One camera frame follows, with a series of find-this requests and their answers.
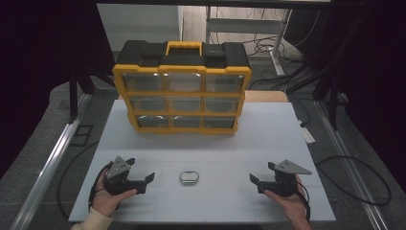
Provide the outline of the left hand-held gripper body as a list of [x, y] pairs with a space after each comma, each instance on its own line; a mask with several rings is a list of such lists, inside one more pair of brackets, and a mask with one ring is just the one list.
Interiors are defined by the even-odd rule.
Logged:
[[107, 172], [103, 181], [104, 188], [111, 195], [118, 195], [129, 191], [127, 179], [131, 166], [121, 156], [117, 156], [114, 161], [110, 161], [107, 165]]

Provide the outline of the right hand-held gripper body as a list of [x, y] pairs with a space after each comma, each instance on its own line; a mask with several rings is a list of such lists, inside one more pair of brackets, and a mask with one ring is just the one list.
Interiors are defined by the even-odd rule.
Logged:
[[281, 163], [276, 164], [274, 181], [263, 181], [264, 191], [268, 190], [275, 193], [278, 196], [289, 197], [293, 196], [298, 190], [297, 187], [297, 174], [311, 174], [311, 171], [305, 169], [296, 163], [293, 163], [287, 159]]

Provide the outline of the small silver metal tin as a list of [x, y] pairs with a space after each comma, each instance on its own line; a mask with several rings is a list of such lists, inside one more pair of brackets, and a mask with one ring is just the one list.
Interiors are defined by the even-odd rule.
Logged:
[[183, 185], [194, 185], [199, 180], [199, 174], [193, 171], [181, 172], [179, 179]]

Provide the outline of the clear plastic drawer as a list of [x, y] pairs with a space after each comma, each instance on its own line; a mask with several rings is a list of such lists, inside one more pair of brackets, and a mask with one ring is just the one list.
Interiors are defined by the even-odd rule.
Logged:
[[141, 115], [136, 120], [139, 127], [168, 127], [169, 117], [164, 115]]

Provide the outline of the yellow black drawer organizer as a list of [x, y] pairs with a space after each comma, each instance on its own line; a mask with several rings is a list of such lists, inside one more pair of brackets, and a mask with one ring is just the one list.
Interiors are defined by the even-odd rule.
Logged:
[[[114, 82], [139, 132], [234, 133], [252, 70], [244, 45], [128, 40]], [[139, 127], [141, 115], [169, 117], [168, 127]]]

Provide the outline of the person's left hand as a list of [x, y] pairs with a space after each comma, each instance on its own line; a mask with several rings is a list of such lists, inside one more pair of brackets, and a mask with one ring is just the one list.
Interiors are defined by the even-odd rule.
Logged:
[[106, 171], [103, 171], [98, 178], [95, 188], [95, 195], [92, 200], [92, 208], [105, 217], [111, 218], [119, 204], [132, 196], [138, 194], [136, 189], [123, 192], [118, 195], [111, 195], [104, 188], [103, 181]]

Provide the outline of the person's right hand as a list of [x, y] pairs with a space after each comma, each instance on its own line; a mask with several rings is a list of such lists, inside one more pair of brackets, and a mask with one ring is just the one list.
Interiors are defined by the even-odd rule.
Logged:
[[264, 194], [282, 207], [290, 224], [291, 222], [304, 222], [305, 220], [309, 223], [306, 219], [305, 205], [297, 195], [282, 197], [268, 190], [265, 190]]

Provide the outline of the white table mat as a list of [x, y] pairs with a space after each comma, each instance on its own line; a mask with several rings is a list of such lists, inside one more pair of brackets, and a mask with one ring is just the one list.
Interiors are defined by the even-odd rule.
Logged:
[[[123, 101], [113, 103], [101, 140], [69, 219], [84, 220], [88, 197], [100, 169], [117, 156], [135, 158], [129, 179], [155, 173], [142, 195], [122, 202], [114, 219], [132, 223], [271, 223], [285, 219], [281, 207], [258, 193], [249, 174], [271, 181], [268, 162], [287, 159], [308, 169], [302, 182], [310, 195], [314, 220], [334, 218], [290, 103], [247, 103], [237, 132], [227, 134], [136, 131]], [[198, 172], [194, 185], [181, 172]]]

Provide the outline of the white power strip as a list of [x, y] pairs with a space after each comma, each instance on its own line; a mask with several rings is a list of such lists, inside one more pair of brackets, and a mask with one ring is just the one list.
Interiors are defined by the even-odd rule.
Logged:
[[300, 128], [302, 129], [303, 135], [304, 135], [304, 139], [308, 144], [312, 144], [315, 142], [314, 137], [311, 135], [311, 133], [309, 132], [309, 130], [306, 127], [306, 123], [302, 122], [301, 120], [298, 121]]

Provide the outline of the black metal stand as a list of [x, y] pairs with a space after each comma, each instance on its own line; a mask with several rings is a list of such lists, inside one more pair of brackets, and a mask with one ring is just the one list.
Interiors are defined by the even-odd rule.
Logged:
[[69, 124], [72, 124], [79, 115], [78, 87], [81, 88], [84, 94], [89, 95], [91, 95], [95, 90], [95, 85], [89, 76], [72, 76], [69, 79]]
[[327, 120], [334, 130], [337, 130], [337, 107], [339, 105], [339, 76], [323, 74], [320, 81], [317, 83], [312, 96], [316, 101], [323, 100], [329, 95], [329, 102], [327, 104]]

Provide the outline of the aluminium floor rail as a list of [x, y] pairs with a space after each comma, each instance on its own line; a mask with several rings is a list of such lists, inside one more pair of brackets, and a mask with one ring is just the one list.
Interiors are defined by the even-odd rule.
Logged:
[[[334, 129], [334, 127], [328, 120], [327, 109], [321, 102], [318, 101], [314, 101], [314, 106], [327, 130], [328, 136], [330, 137], [334, 147], [338, 152], [338, 155], [350, 156], [350, 153], [346, 145], [344, 144], [339, 132]], [[349, 174], [351, 184], [356, 194], [361, 198], [373, 201], [372, 193], [367, 188], [367, 185], [364, 183], [360, 172], [356, 169], [354, 161], [345, 159], [344, 165], [346, 171]], [[383, 219], [383, 216], [377, 205], [363, 203], [363, 207], [370, 220], [370, 223], [372, 224], [373, 230], [388, 230], [388, 226]]]
[[40, 201], [49, 188], [51, 181], [56, 174], [56, 170], [66, 150], [68, 149], [77, 128], [79, 127], [84, 111], [91, 98], [92, 96], [90, 94], [83, 94], [81, 96], [79, 100], [79, 112], [76, 119], [73, 122], [69, 122], [62, 130], [53, 150], [50, 153], [50, 156], [40, 171], [36, 182], [34, 183], [13, 224], [11, 225], [10, 230], [28, 229], [39, 207]]

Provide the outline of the white metal desk frame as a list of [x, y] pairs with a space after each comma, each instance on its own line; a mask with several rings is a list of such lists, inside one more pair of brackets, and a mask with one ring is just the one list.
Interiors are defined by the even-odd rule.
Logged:
[[212, 17], [212, 8], [206, 8], [206, 41], [210, 41], [211, 33], [224, 34], [252, 34], [271, 35], [275, 43], [267, 47], [265, 52], [271, 57], [273, 66], [278, 76], [284, 76], [282, 69], [279, 48], [282, 45], [282, 38], [288, 23], [291, 10], [284, 10], [280, 19], [264, 19], [261, 14], [259, 18], [227, 18]]

